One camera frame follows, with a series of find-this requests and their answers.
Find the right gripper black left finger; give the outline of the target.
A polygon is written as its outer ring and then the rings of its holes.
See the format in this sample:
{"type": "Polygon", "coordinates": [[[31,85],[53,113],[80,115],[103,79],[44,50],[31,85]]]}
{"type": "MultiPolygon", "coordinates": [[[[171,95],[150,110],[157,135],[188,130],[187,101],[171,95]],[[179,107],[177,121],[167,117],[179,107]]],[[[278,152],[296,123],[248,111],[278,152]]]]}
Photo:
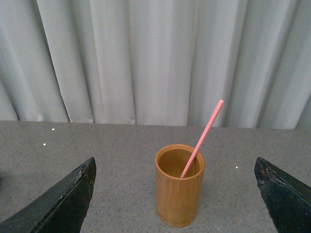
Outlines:
{"type": "Polygon", "coordinates": [[[29,205],[1,222],[2,233],[78,233],[89,209],[96,178],[90,157],[29,205]]]}

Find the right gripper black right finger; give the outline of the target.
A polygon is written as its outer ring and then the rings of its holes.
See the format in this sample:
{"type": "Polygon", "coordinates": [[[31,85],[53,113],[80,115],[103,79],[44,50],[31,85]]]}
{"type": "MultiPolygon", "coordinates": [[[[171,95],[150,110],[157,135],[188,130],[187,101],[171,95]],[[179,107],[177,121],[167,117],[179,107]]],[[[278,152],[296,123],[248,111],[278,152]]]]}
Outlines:
{"type": "Polygon", "coordinates": [[[311,188],[258,157],[254,174],[269,216],[279,233],[311,231],[311,188]]]}

